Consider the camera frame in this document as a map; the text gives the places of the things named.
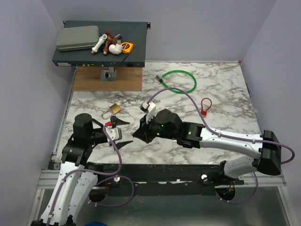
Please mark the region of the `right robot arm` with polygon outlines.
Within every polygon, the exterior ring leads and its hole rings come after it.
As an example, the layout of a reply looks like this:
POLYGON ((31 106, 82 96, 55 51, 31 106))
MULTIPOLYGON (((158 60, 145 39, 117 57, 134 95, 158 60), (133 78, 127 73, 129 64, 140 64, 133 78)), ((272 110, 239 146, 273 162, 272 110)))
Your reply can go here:
POLYGON ((159 137, 175 140, 185 148, 216 148, 241 154, 242 157, 221 162, 216 178, 223 185, 256 171, 271 176, 281 173, 281 147, 275 134, 268 130, 262 135, 248 135, 208 129, 203 124, 182 121, 164 109, 152 119, 143 116, 133 137, 145 143, 159 137))

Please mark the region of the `red cable lock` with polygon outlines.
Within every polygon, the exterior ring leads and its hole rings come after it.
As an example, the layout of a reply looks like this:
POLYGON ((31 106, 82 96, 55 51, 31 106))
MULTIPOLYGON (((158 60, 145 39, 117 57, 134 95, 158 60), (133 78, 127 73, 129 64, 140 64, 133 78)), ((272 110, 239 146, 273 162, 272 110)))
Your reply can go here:
POLYGON ((212 100, 210 98, 205 97, 201 100, 200 113, 202 114, 202 116, 206 117, 207 112, 209 111, 211 106, 212 106, 212 100))

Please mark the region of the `brass padlock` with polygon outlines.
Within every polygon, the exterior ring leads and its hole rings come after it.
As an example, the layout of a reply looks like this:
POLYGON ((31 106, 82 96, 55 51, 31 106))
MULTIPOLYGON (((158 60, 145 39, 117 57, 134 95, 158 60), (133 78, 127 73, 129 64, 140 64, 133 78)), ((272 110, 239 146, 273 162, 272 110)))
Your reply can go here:
POLYGON ((109 119, 111 116, 116 115, 121 111, 121 108, 117 104, 111 105, 107 110, 102 112, 101 117, 106 120, 109 119))

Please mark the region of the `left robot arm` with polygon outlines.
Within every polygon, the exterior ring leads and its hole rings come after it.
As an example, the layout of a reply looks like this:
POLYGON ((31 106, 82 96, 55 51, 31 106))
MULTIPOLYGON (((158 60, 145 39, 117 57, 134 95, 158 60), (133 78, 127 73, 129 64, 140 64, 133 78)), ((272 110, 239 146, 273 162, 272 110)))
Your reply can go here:
POLYGON ((77 115, 73 134, 62 150, 60 171, 48 205, 33 226, 74 226, 76 217, 94 186, 115 178, 122 178, 122 159, 119 149, 128 144, 122 142, 120 125, 127 122, 111 116, 101 124, 88 113, 77 115), (88 164, 88 159, 99 144, 110 143, 118 156, 118 168, 102 172, 88 164))

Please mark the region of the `green cable lock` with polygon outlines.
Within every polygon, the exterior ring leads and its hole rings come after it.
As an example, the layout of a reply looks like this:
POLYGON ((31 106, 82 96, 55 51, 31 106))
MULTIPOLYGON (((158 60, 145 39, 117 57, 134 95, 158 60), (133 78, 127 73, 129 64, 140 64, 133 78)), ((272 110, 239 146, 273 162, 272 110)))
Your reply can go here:
POLYGON ((176 94, 183 94, 183 92, 171 87, 178 87, 189 94, 195 91, 198 84, 192 73, 179 69, 168 71, 163 75, 157 75, 156 79, 164 88, 170 88, 170 91, 176 94))

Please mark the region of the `white elbow fitting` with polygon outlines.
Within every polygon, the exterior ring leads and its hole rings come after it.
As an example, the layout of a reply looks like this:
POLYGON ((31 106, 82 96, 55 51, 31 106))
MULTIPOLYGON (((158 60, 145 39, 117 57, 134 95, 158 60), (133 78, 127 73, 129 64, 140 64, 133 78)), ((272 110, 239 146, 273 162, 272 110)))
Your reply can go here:
POLYGON ((111 44, 108 48, 109 52, 115 55, 119 55, 122 52, 123 46, 120 44, 111 44))

